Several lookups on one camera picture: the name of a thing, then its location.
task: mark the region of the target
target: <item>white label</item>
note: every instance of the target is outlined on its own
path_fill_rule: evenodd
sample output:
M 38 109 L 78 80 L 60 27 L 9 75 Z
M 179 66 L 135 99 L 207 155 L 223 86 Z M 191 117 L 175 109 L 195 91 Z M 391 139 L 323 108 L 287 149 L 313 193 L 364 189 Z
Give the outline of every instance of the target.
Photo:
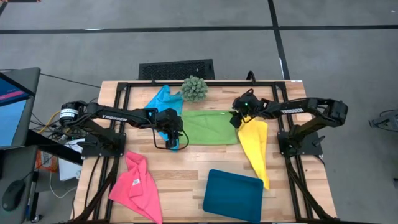
M 302 113 L 304 112 L 304 110 L 301 108 L 297 108 L 297 109 L 281 110 L 281 112 L 283 114 L 291 114 L 291 113 Z
M 74 113 L 62 113 L 61 115 L 60 115 L 60 118 L 63 118 L 63 117 L 72 117 L 72 118 L 74 118 L 75 117 L 75 114 Z
M 102 118 L 104 118 L 104 119 L 113 119 L 113 120 L 116 120 L 116 121 L 127 121 L 127 118 L 118 118 L 118 117 L 108 116 L 108 115 L 102 115 Z
M 135 180 L 132 182 L 132 186 L 134 186 L 134 185 L 136 185 L 136 184 L 139 184 L 139 179 L 135 179 Z
M 62 109 L 61 113 L 74 113 L 74 114 L 78 114 L 79 111 L 74 110 L 74 109 Z

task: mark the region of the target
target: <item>gray carpet floor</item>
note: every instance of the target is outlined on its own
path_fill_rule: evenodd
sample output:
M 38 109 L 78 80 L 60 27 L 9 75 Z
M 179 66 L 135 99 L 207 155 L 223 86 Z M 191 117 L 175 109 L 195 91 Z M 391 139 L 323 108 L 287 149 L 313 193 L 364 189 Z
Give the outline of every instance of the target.
M 389 0 L 274 0 L 280 26 L 398 24 Z M 9 3 L 0 30 L 99 29 L 178 26 L 271 26 L 261 0 L 51 0 Z M 308 96 L 343 100 L 344 126 L 320 131 L 326 171 L 343 220 L 397 223 L 397 133 L 368 120 L 397 109 L 398 30 L 281 31 L 290 78 Z M 274 32 L 206 31 L 118 34 L 0 34 L 0 68 L 40 67 L 43 73 L 101 85 L 135 80 L 140 63 L 213 59 L 217 79 L 282 79 Z M 99 89 L 41 77 L 34 113 L 46 121 L 61 104 L 91 100 Z M 73 187 L 67 184 L 58 193 Z M 68 220 L 73 192 L 40 194 L 41 223 Z

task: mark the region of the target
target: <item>towel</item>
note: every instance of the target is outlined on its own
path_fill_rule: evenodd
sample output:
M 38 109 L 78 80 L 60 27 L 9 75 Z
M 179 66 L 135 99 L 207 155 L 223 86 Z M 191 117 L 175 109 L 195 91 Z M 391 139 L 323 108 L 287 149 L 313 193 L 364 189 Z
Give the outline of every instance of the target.
M 170 95 L 170 87 L 168 85 L 164 85 L 155 97 L 145 106 L 145 108 L 157 108 L 159 112 L 172 108 L 177 112 L 177 115 L 181 115 L 182 101 L 180 92 Z M 162 132 L 159 134 L 165 141 L 169 140 L 167 134 Z M 179 143 L 177 140 L 177 145 L 173 147 L 173 149 L 178 149 L 178 145 Z
M 237 144 L 235 128 L 229 123 L 232 114 L 226 110 L 191 110 L 181 114 L 184 131 L 192 145 Z M 186 144 L 185 135 L 180 144 Z
M 250 160 L 257 177 L 263 181 L 264 188 L 269 190 L 269 179 L 266 169 L 267 130 L 267 123 L 253 119 L 248 123 L 242 122 L 238 136 L 244 153 Z
M 109 194 L 109 199 L 161 224 L 159 194 L 154 179 L 147 171 L 146 158 L 127 152 L 126 164 L 127 172 L 120 175 Z

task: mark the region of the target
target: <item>computer mouse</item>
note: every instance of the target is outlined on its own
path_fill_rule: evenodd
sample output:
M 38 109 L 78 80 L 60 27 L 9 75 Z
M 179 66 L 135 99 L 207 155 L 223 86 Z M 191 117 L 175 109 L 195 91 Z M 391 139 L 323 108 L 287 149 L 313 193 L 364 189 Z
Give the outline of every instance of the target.
M 25 190 L 24 180 L 16 180 L 12 182 L 4 195 L 2 196 L 1 205 L 5 211 L 13 211 L 21 202 L 22 194 Z

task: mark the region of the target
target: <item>pink cloth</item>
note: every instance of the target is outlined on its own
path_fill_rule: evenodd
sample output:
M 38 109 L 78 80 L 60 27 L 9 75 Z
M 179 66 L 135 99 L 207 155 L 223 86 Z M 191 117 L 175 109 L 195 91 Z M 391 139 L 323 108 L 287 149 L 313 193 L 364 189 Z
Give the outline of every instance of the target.
M 109 194 L 109 199 L 161 224 L 159 194 L 154 179 L 147 171 L 145 157 L 127 152 L 126 164 L 128 171 L 120 175 Z

